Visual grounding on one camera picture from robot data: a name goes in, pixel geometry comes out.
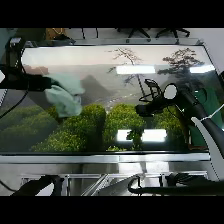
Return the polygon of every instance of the tree trunk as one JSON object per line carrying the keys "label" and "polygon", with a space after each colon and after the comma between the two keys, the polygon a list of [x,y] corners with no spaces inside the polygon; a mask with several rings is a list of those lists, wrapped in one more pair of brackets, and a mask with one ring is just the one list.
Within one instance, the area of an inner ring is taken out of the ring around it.
{"label": "tree trunk", "polygon": [[144,96],[144,99],[147,100],[146,97],[145,97],[146,94],[145,94],[145,91],[144,91],[144,89],[143,89],[143,87],[142,87],[142,83],[141,83],[140,77],[139,77],[139,75],[136,75],[136,76],[137,76],[138,83],[139,83],[139,86],[140,86],[140,88],[141,88],[142,94],[143,94],[143,96]]}

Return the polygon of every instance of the gray floor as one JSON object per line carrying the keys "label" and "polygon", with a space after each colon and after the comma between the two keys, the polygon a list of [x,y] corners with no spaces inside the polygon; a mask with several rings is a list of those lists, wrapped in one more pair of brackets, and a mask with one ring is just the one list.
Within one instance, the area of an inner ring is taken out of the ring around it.
{"label": "gray floor", "polygon": [[[192,38],[203,38],[208,48],[212,58],[219,71],[224,70],[224,29],[222,28],[187,28]],[[124,32],[118,33],[113,28],[99,28],[99,38],[126,38],[130,32],[130,29],[125,29]],[[151,29],[147,32],[151,37],[155,37],[156,33],[161,29]],[[66,29],[67,35],[73,39],[82,39],[81,29]],[[84,29],[86,38],[96,38],[96,30],[93,28]],[[94,165],[87,164],[85,166],[80,165],[56,165],[56,164],[45,164],[45,165],[0,165],[0,179],[8,184],[11,188],[18,189],[20,187],[20,175],[21,174],[58,174],[58,173],[114,173],[114,172],[160,172],[167,169],[167,164],[164,163],[150,163],[150,164],[120,164],[118,165]],[[212,170],[211,165],[208,162],[201,163],[201,167],[194,167],[188,164],[190,169],[201,170],[206,166],[211,174],[211,179],[216,179],[215,174]],[[170,166],[172,170],[183,169],[186,170],[188,167],[181,167],[180,164],[175,163],[175,165]],[[7,191],[5,188],[0,186],[0,195],[10,195],[11,192]]]}

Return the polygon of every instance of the office chair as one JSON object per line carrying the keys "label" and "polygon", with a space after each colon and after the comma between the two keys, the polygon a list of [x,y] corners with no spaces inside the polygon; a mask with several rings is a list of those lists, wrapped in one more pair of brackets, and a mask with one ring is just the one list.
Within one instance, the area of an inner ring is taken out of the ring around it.
{"label": "office chair", "polygon": [[132,28],[131,33],[129,34],[128,38],[131,38],[135,31],[139,31],[140,33],[142,33],[144,36],[146,36],[149,39],[151,38],[142,28]]}
{"label": "office chair", "polygon": [[172,32],[175,36],[175,38],[178,38],[178,35],[177,35],[177,31],[180,31],[180,32],[183,32],[183,33],[186,33],[186,37],[189,37],[190,36],[190,32],[183,29],[183,28],[165,28],[164,30],[161,30],[157,35],[156,35],[156,38],[159,38],[159,36],[162,34],[162,33],[166,33],[166,32]]}

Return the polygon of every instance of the white cable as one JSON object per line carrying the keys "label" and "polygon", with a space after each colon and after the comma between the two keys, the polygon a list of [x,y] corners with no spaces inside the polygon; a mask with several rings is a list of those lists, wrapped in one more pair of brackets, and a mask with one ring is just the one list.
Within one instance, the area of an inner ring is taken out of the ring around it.
{"label": "white cable", "polygon": [[203,120],[208,119],[208,118],[212,118],[212,117],[213,117],[217,112],[219,112],[223,107],[224,107],[224,104],[223,104],[221,107],[219,107],[213,114],[209,115],[208,117],[204,117],[204,118],[202,118],[200,121],[203,121]]}

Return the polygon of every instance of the bare tree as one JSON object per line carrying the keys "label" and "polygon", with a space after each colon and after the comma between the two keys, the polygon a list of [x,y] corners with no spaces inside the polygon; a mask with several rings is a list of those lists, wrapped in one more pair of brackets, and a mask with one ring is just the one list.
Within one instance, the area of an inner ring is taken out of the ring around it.
{"label": "bare tree", "polygon": [[[134,66],[134,65],[140,64],[141,61],[142,61],[142,59],[137,57],[135,55],[135,53],[131,49],[129,49],[129,48],[117,48],[117,49],[115,49],[113,51],[108,51],[108,52],[116,52],[116,55],[113,58],[113,60],[116,60],[116,59],[121,58],[121,57],[124,57],[125,59],[128,59],[122,65],[131,64],[131,65]],[[114,69],[116,69],[116,67],[110,68],[108,73],[112,72]],[[141,91],[142,91],[142,94],[143,94],[143,96],[145,96],[145,92],[144,92],[144,89],[142,87],[142,83],[141,83],[140,77],[144,77],[144,75],[143,74],[132,74],[132,75],[129,75],[124,80],[124,83],[125,83],[125,85],[127,85],[127,84],[133,85],[132,84],[132,80],[137,78],[139,86],[140,86]]]}
{"label": "bare tree", "polygon": [[189,68],[204,64],[204,62],[195,59],[195,55],[195,51],[190,48],[174,52],[171,57],[163,58],[163,61],[168,62],[170,68],[159,70],[158,74],[173,74],[176,78],[181,78],[183,83],[188,83],[189,87],[192,88],[193,84],[199,84],[200,82],[191,75]]}

